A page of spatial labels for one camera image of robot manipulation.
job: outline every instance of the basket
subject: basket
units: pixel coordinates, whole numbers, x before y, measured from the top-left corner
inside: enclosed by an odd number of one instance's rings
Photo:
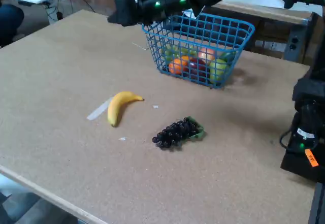
[[[255,31],[245,21],[193,12],[142,29],[161,73],[212,88],[225,85]]]

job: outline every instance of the orange tag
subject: orange tag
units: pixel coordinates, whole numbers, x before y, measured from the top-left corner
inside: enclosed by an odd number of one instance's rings
[[[312,167],[318,167],[318,162],[316,161],[313,153],[311,152],[310,149],[305,149],[305,154],[311,164]]]

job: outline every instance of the red apple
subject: red apple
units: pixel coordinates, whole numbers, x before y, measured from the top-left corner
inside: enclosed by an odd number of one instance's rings
[[[189,72],[189,77],[191,80],[197,81],[199,77],[199,81],[207,82],[209,78],[209,67],[205,64],[205,62],[199,58],[191,58],[188,63],[189,68],[187,72]]]

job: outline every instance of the yellow banana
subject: yellow banana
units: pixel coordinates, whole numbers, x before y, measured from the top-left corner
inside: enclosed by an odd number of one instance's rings
[[[143,101],[144,99],[130,91],[117,93],[110,102],[107,110],[107,119],[111,126],[116,126],[117,117],[122,105],[131,101]]]

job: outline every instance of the bunch of black grapes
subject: bunch of black grapes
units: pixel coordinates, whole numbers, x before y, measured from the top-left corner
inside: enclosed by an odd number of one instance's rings
[[[181,146],[181,141],[199,133],[198,124],[188,118],[173,123],[166,129],[152,138],[152,142],[160,149],[170,148],[171,146]]]

